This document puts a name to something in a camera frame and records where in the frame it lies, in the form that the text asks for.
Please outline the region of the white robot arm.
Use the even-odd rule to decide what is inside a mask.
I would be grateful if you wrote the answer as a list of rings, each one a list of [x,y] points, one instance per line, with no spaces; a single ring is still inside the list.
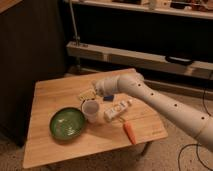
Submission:
[[[102,97],[125,93],[142,100],[213,152],[213,117],[151,89],[144,83],[141,74],[135,72],[105,77],[95,81],[93,87]]]

